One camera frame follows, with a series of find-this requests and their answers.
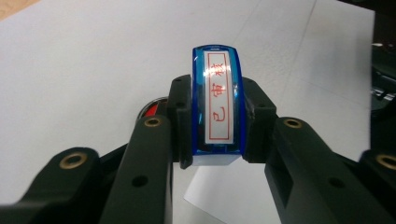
white table surface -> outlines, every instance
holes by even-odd
[[[332,0],[41,0],[0,22],[0,203],[16,202],[65,149],[104,155],[125,144],[139,110],[189,74],[192,48],[205,44],[237,48],[243,76],[259,83],[278,115],[304,119],[356,160],[369,146],[373,22],[372,11]],[[253,175],[253,191],[270,195],[263,165],[200,168],[190,187],[197,168],[177,167],[174,223],[279,221],[271,196],[269,215],[205,201],[203,189],[218,190],[207,174],[243,182],[230,175],[238,169]],[[183,199],[187,189],[186,199],[205,211]],[[191,197],[198,194],[202,200]],[[237,208],[260,207],[251,196],[228,198]]]

transparent blue casing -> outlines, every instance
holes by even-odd
[[[213,70],[210,69],[216,66],[215,63],[210,62],[210,55],[212,59],[216,59],[215,56],[218,59],[222,59],[222,55],[228,55],[229,58],[227,60],[225,60],[226,57],[224,56],[224,62],[226,62],[225,65],[230,71],[229,77],[231,81],[227,79],[227,83],[230,84],[229,86],[222,85],[217,86],[218,88],[216,90],[214,89],[216,86],[215,83],[211,83],[210,79],[208,79],[208,76],[212,76],[212,79],[215,78],[214,75],[210,75],[214,73]],[[192,58],[192,155],[243,155],[246,143],[246,111],[242,74],[236,49],[222,45],[201,46],[193,49]],[[215,143],[210,142],[211,140],[209,140],[209,137],[205,137],[208,133],[208,128],[206,126],[208,126],[209,121],[212,126],[222,121],[221,119],[224,119],[224,117],[220,115],[221,109],[223,113],[227,111],[226,106],[213,105],[213,102],[220,97],[226,97],[216,95],[216,93],[225,94],[226,89],[231,89],[228,90],[229,93],[227,93],[227,96],[229,96],[227,102],[230,102],[229,105],[231,105],[228,106],[228,122],[232,125],[228,124],[227,126],[231,126],[232,128],[232,130],[227,131],[230,137],[227,138],[229,139],[227,140],[228,142],[221,142],[221,140]],[[217,113],[212,112],[212,110],[215,111],[213,108],[211,108],[209,112],[205,112],[205,108],[211,106],[208,106],[207,102],[210,101],[210,99],[212,99],[212,107],[216,107],[218,110]]]

white label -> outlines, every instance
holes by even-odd
[[[205,142],[233,143],[233,77],[228,51],[205,51]]]

